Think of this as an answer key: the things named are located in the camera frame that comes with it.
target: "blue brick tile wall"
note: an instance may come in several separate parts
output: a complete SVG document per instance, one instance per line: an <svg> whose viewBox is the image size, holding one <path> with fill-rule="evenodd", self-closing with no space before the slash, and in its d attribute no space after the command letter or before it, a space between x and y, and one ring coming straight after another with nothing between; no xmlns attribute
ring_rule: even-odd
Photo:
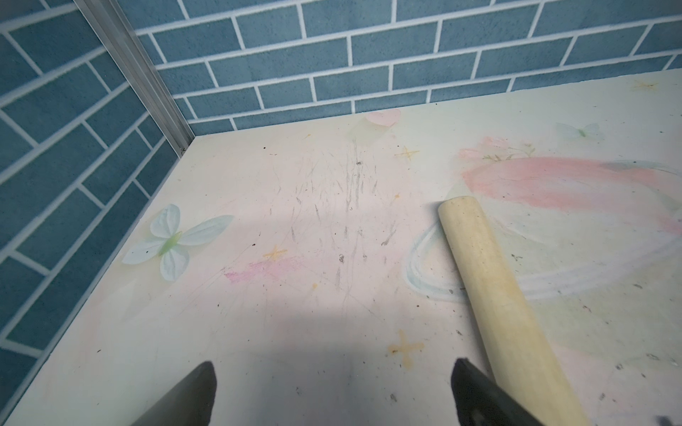
<svg viewBox="0 0 682 426"><path fill-rule="evenodd" d="M177 161L71 0L2 3L0 424Z"/></svg>
<svg viewBox="0 0 682 426"><path fill-rule="evenodd" d="M198 135L663 70L682 52L679 0L121 6Z"/></svg>

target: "wooden stick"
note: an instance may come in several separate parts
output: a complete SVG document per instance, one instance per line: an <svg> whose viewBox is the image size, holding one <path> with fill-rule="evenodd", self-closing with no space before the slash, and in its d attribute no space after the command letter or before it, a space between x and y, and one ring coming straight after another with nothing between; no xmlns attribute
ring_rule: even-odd
<svg viewBox="0 0 682 426"><path fill-rule="evenodd" d="M497 384L546 426L588 426L474 197L438 208Z"/></svg>

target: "white butterfly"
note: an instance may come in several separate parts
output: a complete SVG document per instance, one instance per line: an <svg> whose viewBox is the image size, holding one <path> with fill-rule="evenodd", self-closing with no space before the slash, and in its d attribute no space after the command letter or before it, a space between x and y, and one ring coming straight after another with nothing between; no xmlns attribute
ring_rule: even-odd
<svg viewBox="0 0 682 426"><path fill-rule="evenodd" d="M213 241L232 222L234 216L218 216L191 228L178 232L180 209L169 204L149 226L154 237L135 245L123 257L125 264L138 264L161 256L161 276L175 281L190 263L190 254L184 245L200 245Z"/></svg>
<svg viewBox="0 0 682 426"><path fill-rule="evenodd" d="M594 139L604 140L604 134L599 130L599 125L596 123L588 124L584 129L576 129L572 125L557 123L557 133L564 139Z"/></svg>

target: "pink paint smear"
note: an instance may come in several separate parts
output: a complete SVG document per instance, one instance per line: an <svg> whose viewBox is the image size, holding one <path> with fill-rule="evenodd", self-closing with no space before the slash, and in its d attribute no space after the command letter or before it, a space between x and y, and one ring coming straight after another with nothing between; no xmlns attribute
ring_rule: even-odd
<svg viewBox="0 0 682 426"><path fill-rule="evenodd" d="M250 263L243 271L227 271L225 276L233 283L251 281L256 277L280 278L283 274L291 273L302 265L300 258L286 258L281 260L263 260Z"/></svg>

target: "blue tile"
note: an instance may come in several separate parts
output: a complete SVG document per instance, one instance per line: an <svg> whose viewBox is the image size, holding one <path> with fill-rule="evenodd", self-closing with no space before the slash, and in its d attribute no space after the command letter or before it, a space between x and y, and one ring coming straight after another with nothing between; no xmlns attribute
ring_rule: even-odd
<svg viewBox="0 0 682 426"><path fill-rule="evenodd" d="M315 120L323 117L347 115L350 113L351 103L340 102L339 104L311 106L309 108L299 108L297 110L268 112L266 114L237 117L235 118L235 124L237 125L237 129L250 129L252 127Z"/></svg>
<svg viewBox="0 0 682 426"><path fill-rule="evenodd" d="M536 5L443 21L439 52L526 38Z"/></svg>
<svg viewBox="0 0 682 426"><path fill-rule="evenodd" d="M496 80L473 85L445 87L444 89L433 89L431 91L431 102L447 101L450 99L461 99L463 97L474 97L492 95L493 93L504 93L509 86L509 80Z"/></svg>
<svg viewBox="0 0 682 426"><path fill-rule="evenodd" d="M348 52L345 38L211 62L221 86L346 66Z"/></svg>
<svg viewBox="0 0 682 426"><path fill-rule="evenodd" d="M562 0L545 3L533 35L682 14L678 0Z"/></svg>
<svg viewBox="0 0 682 426"><path fill-rule="evenodd" d="M315 92L320 101L387 90L388 67L315 77Z"/></svg>
<svg viewBox="0 0 682 426"><path fill-rule="evenodd" d="M475 53L401 63L393 68L393 88L437 85L471 77Z"/></svg>
<svg viewBox="0 0 682 426"><path fill-rule="evenodd" d="M118 0L118 2L135 29L184 19L177 0Z"/></svg>
<svg viewBox="0 0 682 426"><path fill-rule="evenodd" d="M9 338L45 349L116 249L147 197L131 185L38 297Z"/></svg>
<svg viewBox="0 0 682 426"><path fill-rule="evenodd" d="M398 20L406 20L484 7L489 4L490 2L486 0L398 0L396 15Z"/></svg>
<svg viewBox="0 0 682 426"><path fill-rule="evenodd" d="M296 6L281 7L237 18L244 46L257 47L301 38Z"/></svg>
<svg viewBox="0 0 682 426"><path fill-rule="evenodd" d="M199 118L213 117L236 112L260 109L256 91L252 87L210 95L192 96L188 98L192 109Z"/></svg>
<svg viewBox="0 0 682 426"><path fill-rule="evenodd" d="M6 258L0 264L0 329L33 294L43 278L42 274L12 258Z"/></svg>
<svg viewBox="0 0 682 426"><path fill-rule="evenodd" d="M31 145L0 120L0 171L31 150Z"/></svg>
<svg viewBox="0 0 682 426"><path fill-rule="evenodd" d="M83 64L2 109L42 142L105 95L102 83Z"/></svg>
<svg viewBox="0 0 682 426"><path fill-rule="evenodd" d="M390 29L351 37L353 65L433 52L436 23Z"/></svg>
<svg viewBox="0 0 682 426"><path fill-rule="evenodd" d="M533 89L554 85L564 85L584 80L597 80L624 76L628 74L640 74L643 72L660 71L670 59L670 56L640 59L638 61L620 62L598 67L578 68L577 70L549 72L535 76L518 77L512 90Z"/></svg>
<svg viewBox="0 0 682 426"><path fill-rule="evenodd" d="M164 135L161 132L161 129L159 126L156 125L156 122L154 121L153 118L151 118L151 115L147 117L142 123L140 123L137 128L142 132L143 135L145 135L145 138L147 138L147 142L151 144L151 146L156 146L156 144L161 140L161 137Z"/></svg>
<svg viewBox="0 0 682 426"><path fill-rule="evenodd" d="M204 123L193 123L190 124L192 131L195 136L201 136L204 134L212 133L222 133L231 132L234 130L230 120L215 120L215 121L205 121Z"/></svg>
<svg viewBox="0 0 682 426"><path fill-rule="evenodd" d="M187 105L187 102L185 102L184 99L175 99L175 103L178 109L180 109L182 116L185 117L185 120L191 120L194 118L192 111L190 111L190 107Z"/></svg>
<svg viewBox="0 0 682 426"><path fill-rule="evenodd" d="M269 3L272 0L185 0L185 9L190 16L210 15L227 10L241 9Z"/></svg>
<svg viewBox="0 0 682 426"><path fill-rule="evenodd" d="M45 10L38 0L5 1L0 7L0 22Z"/></svg>
<svg viewBox="0 0 682 426"><path fill-rule="evenodd" d="M668 66L669 70L673 70L675 68L682 68L682 55L677 55L677 58L670 63L670 66Z"/></svg>
<svg viewBox="0 0 682 426"><path fill-rule="evenodd" d="M140 43L142 43L142 47L147 51L152 64L159 65L164 62L164 60L161 59L161 55L159 55L159 52L156 50L156 46L154 46L154 43L151 41L151 37L147 34L143 34L138 35L138 38L140 39Z"/></svg>
<svg viewBox="0 0 682 426"><path fill-rule="evenodd" d="M563 38L551 42L484 50L478 63L476 77L559 66L570 42L570 38Z"/></svg>
<svg viewBox="0 0 682 426"><path fill-rule="evenodd" d="M566 65L628 56L645 28L634 27L581 35L576 39Z"/></svg>
<svg viewBox="0 0 682 426"><path fill-rule="evenodd" d="M304 3L308 37L391 22L391 0L328 0Z"/></svg>
<svg viewBox="0 0 682 426"><path fill-rule="evenodd" d="M47 207L102 152L100 144L79 125L0 185L0 247Z"/></svg>
<svg viewBox="0 0 682 426"><path fill-rule="evenodd" d="M10 34L43 72L102 45L78 10L41 20Z"/></svg>
<svg viewBox="0 0 682 426"><path fill-rule="evenodd" d="M0 407L4 407L35 364L35 358L0 349Z"/></svg>
<svg viewBox="0 0 682 426"><path fill-rule="evenodd" d="M166 68L159 75L173 95L215 87L205 63Z"/></svg>
<svg viewBox="0 0 682 426"><path fill-rule="evenodd" d="M137 181L145 188L148 194L153 194L177 160L177 154L171 147L171 144L164 142L147 165L140 171L140 174L137 175Z"/></svg>
<svg viewBox="0 0 682 426"><path fill-rule="evenodd" d="M85 179L83 186L106 204L147 154L149 148L140 135L133 132Z"/></svg>
<svg viewBox="0 0 682 426"><path fill-rule="evenodd" d="M261 91L263 106L266 108L312 102L310 81L307 78L260 86L258 90Z"/></svg>
<svg viewBox="0 0 682 426"><path fill-rule="evenodd" d="M660 52L679 48L682 48L682 20L656 24L651 27L649 34L637 49L637 53Z"/></svg>
<svg viewBox="0 0 682 426"><path fill-rule="evenodd" d="M17 251L52 269L99 212L85 194L75 190Z"/></svg>
<svg viewBox="0 0 682 426"><path fill-rule="evenodd" d="M107 145L111 145L145 112L135 92L128 87L86 121Z"/></svg>
<svg viewBox="0 0 682 426"><path fill-rule="evenodd" d="M154 38L168 62L239 50L229 19L154 33Z"/></svg>
<svg viewBox="0 0 682 426"><path fill-rule="evenodd" d="M119 66L111 59L108 52L104 52L95 59L92 59L90 64L92 64L97 71L97 74L102 77L104 84L106 84L110 90L116 89L125 82L123 73L121 73Z"/></svg>
<svg viewBox="0 0 682 426"><path fill-rule="evenodd" d="M426 90L402 95L373 97L355 101L355 112L385 110L399 106L418 105L426 103Z"/></svg>
<svg viewBox="0 0 682 426"><path fill-rule="evenodd" d="M38 76L4 37L0 37L0 58L0 95Z"/></svg>

